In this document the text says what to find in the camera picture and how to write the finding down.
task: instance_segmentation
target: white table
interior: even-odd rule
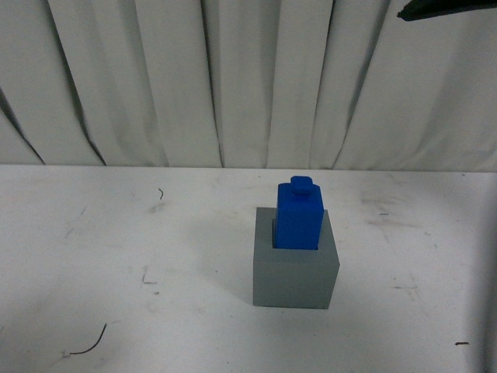
[[[252,305],[255,208],[296,174],[339,252],[326,311]],[[0,166],[0,371],[474,371],[496,181]]]

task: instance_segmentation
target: curtain fold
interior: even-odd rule
[[[2,111],[0,111],[0,160],[11,165],[42,164]]]
[[[283,0],[276,47],[268,168],[309,166],[332,0]]]
[[[342,149],[390,0],[335,1],[309,168],[332,169]]]
[[[132,0],[50,0],[88,132],[111,166],[166,166]]]
[[[169,165],[221,166],[200,1],[137,0],[136,6]]]
[[[497,171],[497,11],[406,23],[392,0],[337,169]]]
[[[280,0],[203,3],[224,166],[263,168],[273,106]]]
[[[99,165],[75,115],[55,35],[46,2],[2,2],[0,87],[24,136],[46,164]],[[10,137],[4,131],[2,142]]]

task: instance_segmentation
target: black wire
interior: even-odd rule
[[[106,327],[107,327],[107,324],[103,326],[102,332],[100,333],[100,336],[99,336],[99,340],[97,340],[96,343],[93,346],[91,346],[88,350],[85,350],[82,352],[70,352],[69,354],[70,355],[82,355],[82,354],[86,354],[87,352],[90,352],[91,350],[93,350],[96,347],[96,345],[100,343],[100,340],[102,339],[102,336],[103,336],[103,332],[106,331]]]

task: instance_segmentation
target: white backdrop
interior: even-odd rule
[[[4,1],[0,162],[497,171],[497,9],[407,2]]]

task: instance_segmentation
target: gray cube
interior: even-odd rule
[[[340,267],[328,212],[325,211],[317,250],[275,249],[275,218],[276,208],[257,208],[253,304],[328,309]]]

